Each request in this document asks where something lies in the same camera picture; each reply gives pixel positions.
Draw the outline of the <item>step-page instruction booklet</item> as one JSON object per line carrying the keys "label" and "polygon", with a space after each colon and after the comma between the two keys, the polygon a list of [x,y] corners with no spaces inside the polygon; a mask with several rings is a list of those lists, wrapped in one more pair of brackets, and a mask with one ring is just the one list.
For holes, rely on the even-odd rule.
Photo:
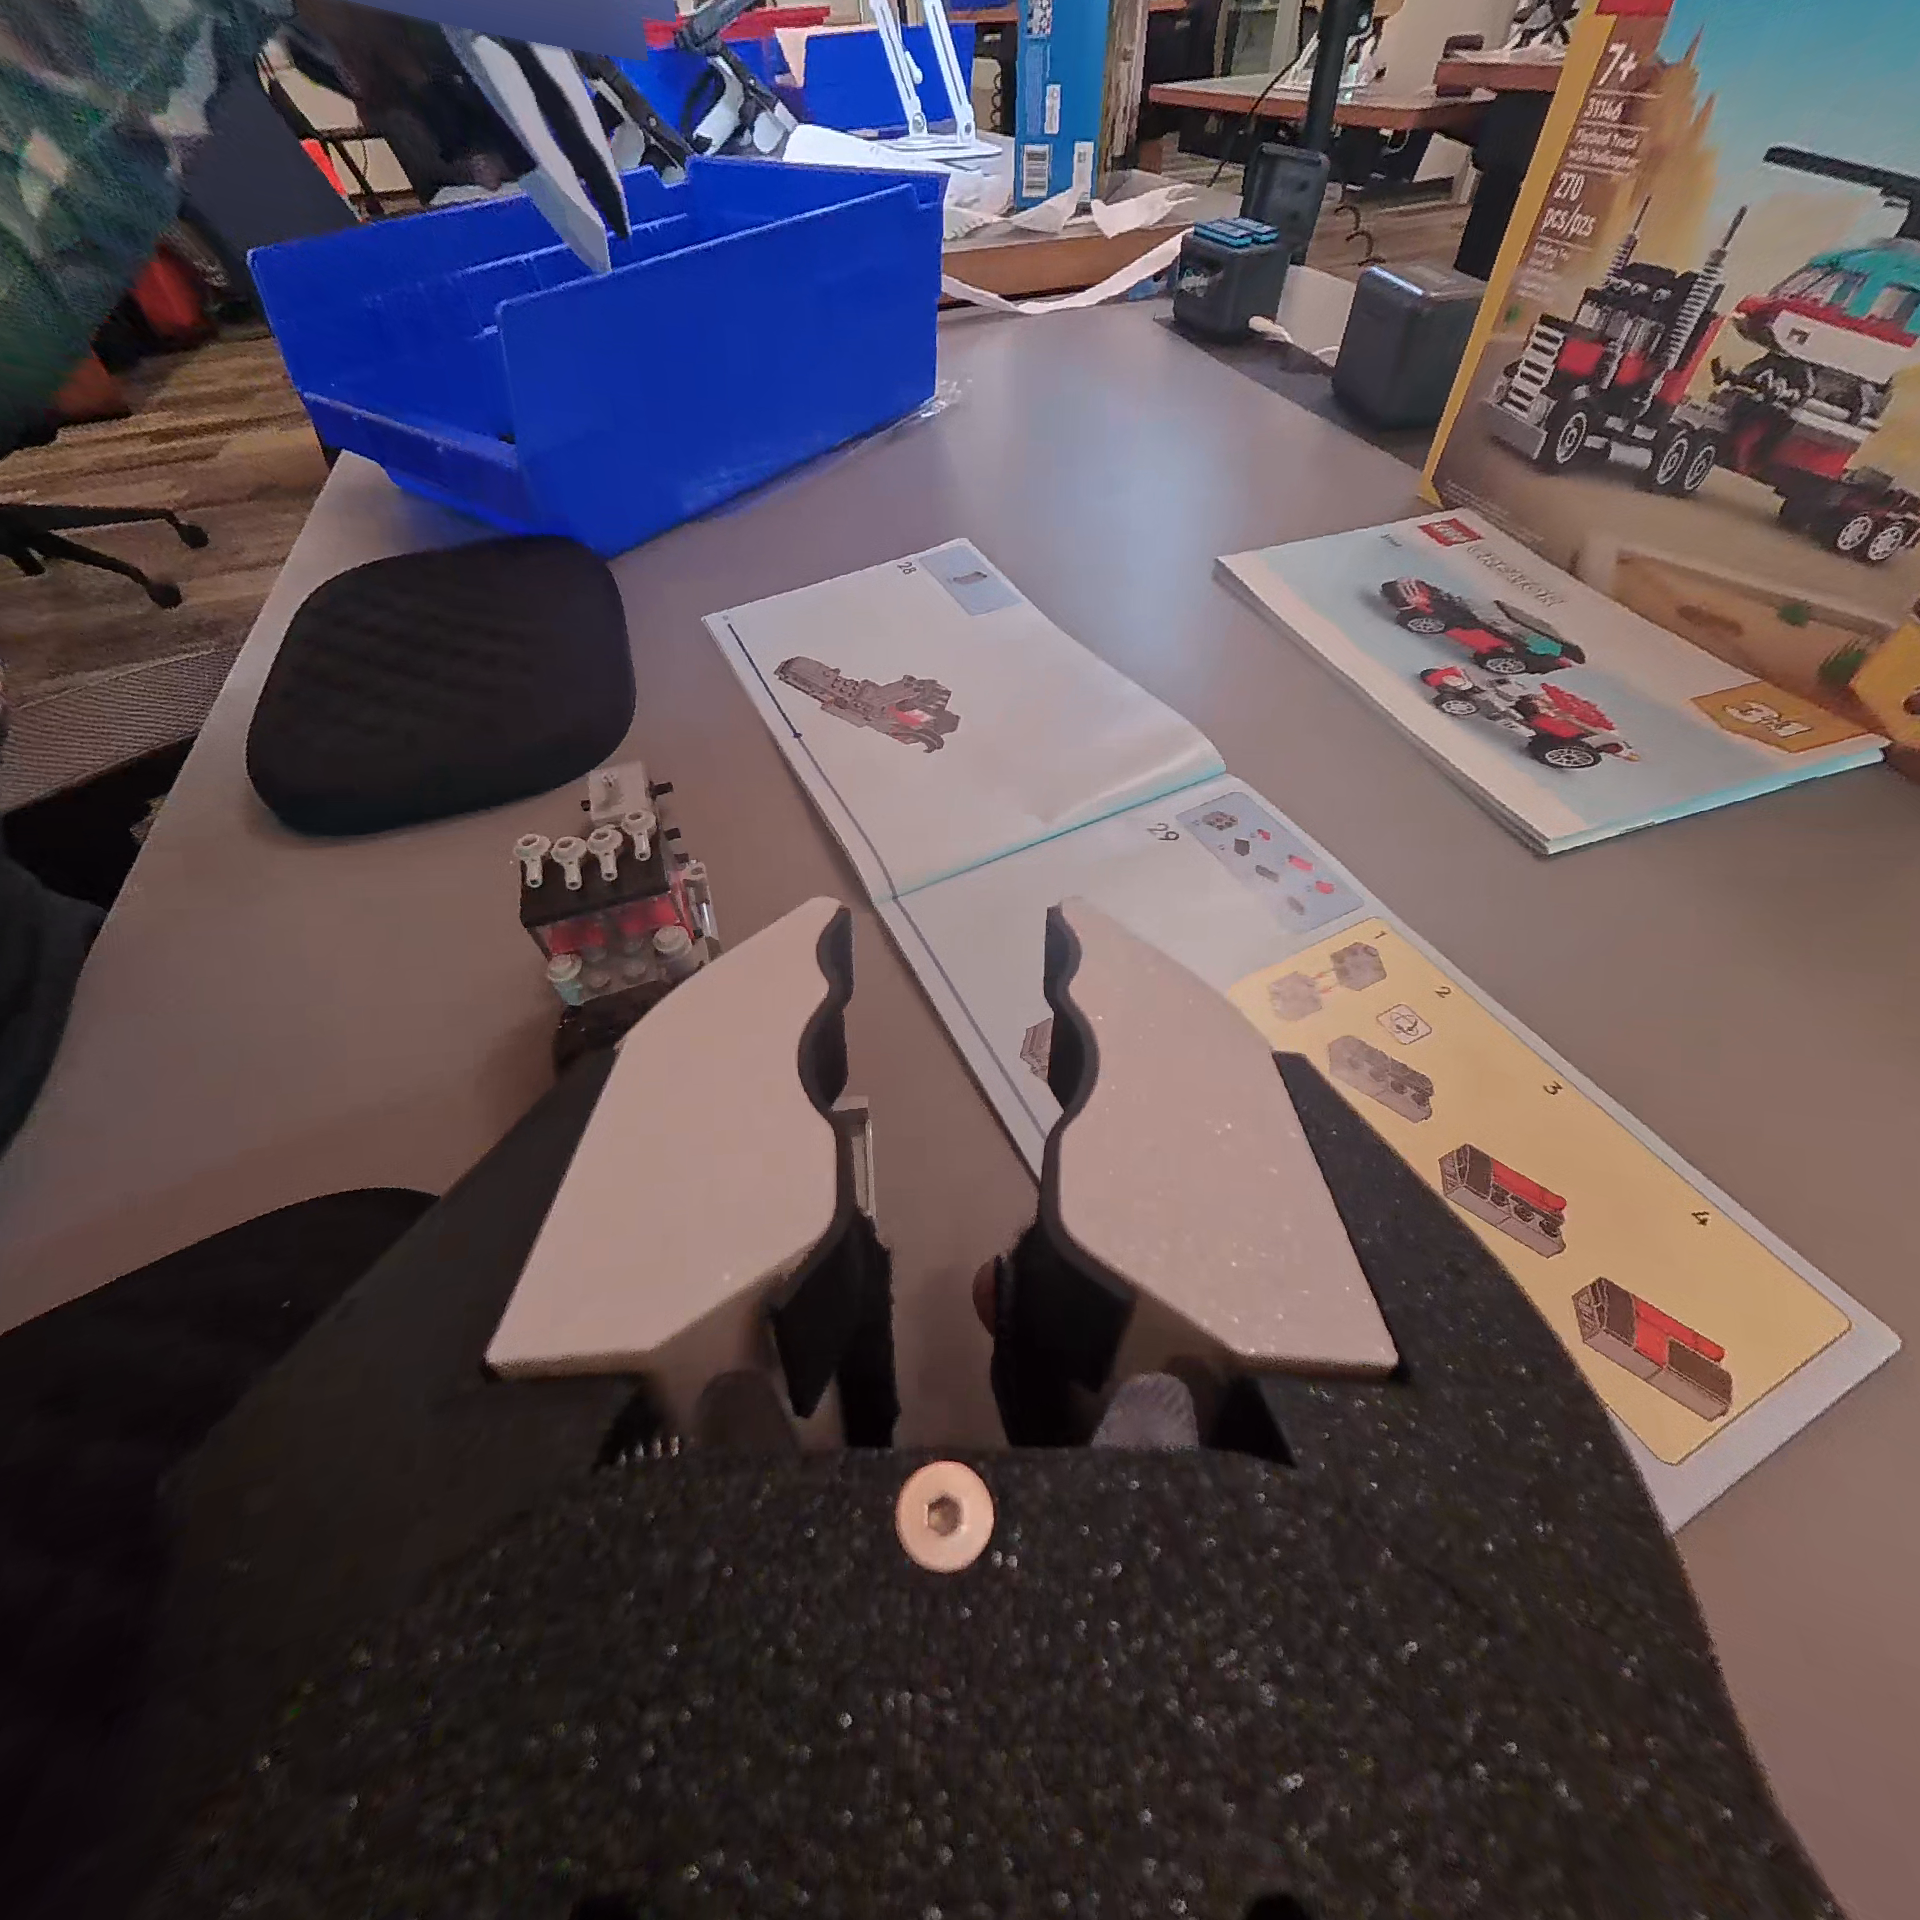
{"label": "step-page instruction booklet", "polygon": [[1900,1350],[969,541],[707,629],[1030,1172],[1061,1115],[1045,915],[1089,900],[1305,1062],[1494,1257],[1666,1529]]}

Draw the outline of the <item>large blue plastic bin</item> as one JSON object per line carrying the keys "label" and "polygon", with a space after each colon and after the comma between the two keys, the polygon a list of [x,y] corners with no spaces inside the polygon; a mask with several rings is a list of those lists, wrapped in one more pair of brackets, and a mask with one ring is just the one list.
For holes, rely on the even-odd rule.
{"label": "large blue plastic bin", "polygon": [[946,178],[637,169],[596,274],[523,195],[250,253],[321,443],[403,493],[616,559],[918,412]]}

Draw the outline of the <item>crumpled white paper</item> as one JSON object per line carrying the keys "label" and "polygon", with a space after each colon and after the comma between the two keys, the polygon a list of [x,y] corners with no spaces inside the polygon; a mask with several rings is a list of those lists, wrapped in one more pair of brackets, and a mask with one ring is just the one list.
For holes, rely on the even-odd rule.
{"label": "crumpled white paper", "polygon": [[1125,194],[1079,209],[1067,209],[1061,195],[948,240],[940,307],[1035,318],[1100,307],[1162,283],[1185,235],[1219,208],[1219,195],[1154,175],[1125,175],[1117,189]]}

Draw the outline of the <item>car-cover instruction booklet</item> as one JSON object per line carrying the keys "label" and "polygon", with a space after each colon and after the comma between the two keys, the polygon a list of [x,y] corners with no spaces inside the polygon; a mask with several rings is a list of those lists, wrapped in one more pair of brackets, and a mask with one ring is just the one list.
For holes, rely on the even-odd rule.
{"label": "car-cover instruction booklet", "polygon": [[1885,739],[1438,512],[1215,570],[1538,853],[1877,765]]}

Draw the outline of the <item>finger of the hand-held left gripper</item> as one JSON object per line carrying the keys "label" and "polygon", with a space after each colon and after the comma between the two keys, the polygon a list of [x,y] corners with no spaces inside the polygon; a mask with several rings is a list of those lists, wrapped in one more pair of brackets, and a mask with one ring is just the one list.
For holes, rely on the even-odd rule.
{"label": "finger of the hand-held left gripper", "polygon": [[595,97],[570,52],[527,43],[529,194],[562,241],[612,241],[632,217]]}
{"label": "finger of the hand-held left gripper", "polygon": [[518,190],[589,274],[610,274],[612,151],[573,57],[514,36],[461,36],[459,60],[532,162]]}

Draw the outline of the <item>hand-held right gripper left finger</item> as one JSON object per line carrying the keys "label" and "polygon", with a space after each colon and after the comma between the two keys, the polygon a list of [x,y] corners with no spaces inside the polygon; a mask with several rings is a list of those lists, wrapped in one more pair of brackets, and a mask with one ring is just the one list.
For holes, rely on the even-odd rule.
{"label": "hand-held right gripper left finger", "polygon": [[869,1106],[849,1095],[853,915],[806,900],[613,1048],[486,1350],[498,1380],[637,1380],[689,1428],[756,1374],[805,1446],[900,1423]]}

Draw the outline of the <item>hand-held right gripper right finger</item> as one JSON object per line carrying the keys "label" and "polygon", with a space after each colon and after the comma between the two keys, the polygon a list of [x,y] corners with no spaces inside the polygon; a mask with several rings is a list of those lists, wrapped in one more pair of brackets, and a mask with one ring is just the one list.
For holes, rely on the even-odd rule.
{"label": "hand-held right gripper right finger", "polygon": [[991,1268],[1014,1447],[1283,1447],[1288,1380],[1402,1366],[1274,1051],[1089,900],[1045,915],[1037,1213]]}

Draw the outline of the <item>toy brick truck model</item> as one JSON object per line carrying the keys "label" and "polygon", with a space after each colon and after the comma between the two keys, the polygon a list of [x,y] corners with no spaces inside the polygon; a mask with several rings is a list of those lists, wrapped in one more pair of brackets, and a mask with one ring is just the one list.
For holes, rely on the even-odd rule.
{"label": "toy brick truck model", "polygon": [[707,864],[676,785],[641,759],[595,767],[578,826],[514,841],[518,923],[559,1003],[556,1072],[610,1054],[680,982],[722,956]]}

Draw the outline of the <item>black power adapters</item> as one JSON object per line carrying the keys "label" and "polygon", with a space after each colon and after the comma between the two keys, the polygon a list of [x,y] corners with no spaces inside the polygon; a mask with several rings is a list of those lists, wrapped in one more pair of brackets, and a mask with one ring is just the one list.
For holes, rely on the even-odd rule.
{"label": "black power adapters", "polygon": [[1332,397],[1371,429],[1436,429],[1483,296],[1483,281],[1452,268],[1369,267],[1335,351]]}

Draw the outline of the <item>small blue plastic bin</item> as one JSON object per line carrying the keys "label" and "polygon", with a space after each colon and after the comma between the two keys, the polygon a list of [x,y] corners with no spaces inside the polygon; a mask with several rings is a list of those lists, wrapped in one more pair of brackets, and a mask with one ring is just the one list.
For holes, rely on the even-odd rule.
{"label": "small blue plastic bin", "polygon": [[698,5],[613,68],[700,155],[775,156],[794,124],[986,155],[973,23],[833,23],[829,5]]}

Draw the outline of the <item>black battery charger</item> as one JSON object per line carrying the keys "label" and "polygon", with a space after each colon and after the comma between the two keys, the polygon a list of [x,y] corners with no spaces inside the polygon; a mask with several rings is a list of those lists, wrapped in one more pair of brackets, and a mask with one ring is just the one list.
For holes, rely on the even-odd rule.
{"label": "black battery charger", "polygon": [[1279,323],[1291,244],[1251,217],[1187,233],[1171,268],[1171,325],[1195,342],[1245,342]]}

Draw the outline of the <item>blue toy brick set box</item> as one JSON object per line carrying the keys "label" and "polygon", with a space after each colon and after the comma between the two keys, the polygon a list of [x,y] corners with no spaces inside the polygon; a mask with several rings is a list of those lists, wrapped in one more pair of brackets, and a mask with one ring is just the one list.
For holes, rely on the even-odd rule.
{"label": "blue toy brick set box", "polygon": [[1091,201],[1109,60],[1109,2],[1019,2],[1014,208]]}

